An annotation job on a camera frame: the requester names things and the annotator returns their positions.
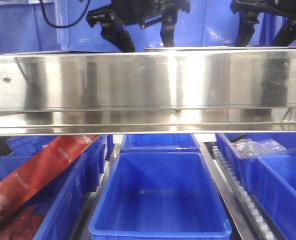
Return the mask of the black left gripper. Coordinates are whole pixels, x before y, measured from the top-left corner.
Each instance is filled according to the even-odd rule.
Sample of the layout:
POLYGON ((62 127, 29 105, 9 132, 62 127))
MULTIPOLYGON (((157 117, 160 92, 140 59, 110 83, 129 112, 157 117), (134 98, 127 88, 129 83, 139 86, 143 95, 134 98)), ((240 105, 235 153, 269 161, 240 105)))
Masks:
POLYGON ((123 25, 138 24, 141 29, 161 23, 160 37, 164 47, 174 47, 174 33, 179 12, 189 13, 189 0, 112 0, 91 10, 86 20, 90 27, 101 24, 101 36, 121 52, 135 52, 136 47, 123 25))

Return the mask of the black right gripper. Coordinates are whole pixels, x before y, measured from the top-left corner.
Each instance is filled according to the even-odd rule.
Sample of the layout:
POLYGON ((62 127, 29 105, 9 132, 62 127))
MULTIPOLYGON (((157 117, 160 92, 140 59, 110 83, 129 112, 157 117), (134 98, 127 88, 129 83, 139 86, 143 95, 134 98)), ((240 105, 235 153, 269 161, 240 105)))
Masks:
POLYGON ((296 41, 296 0, 232 0, 231 11, 239 14, 235 47, 246 47, 255 33, 260 13, 281 16, 284 24, 272 40, 273 46, 287 47, 296 41))

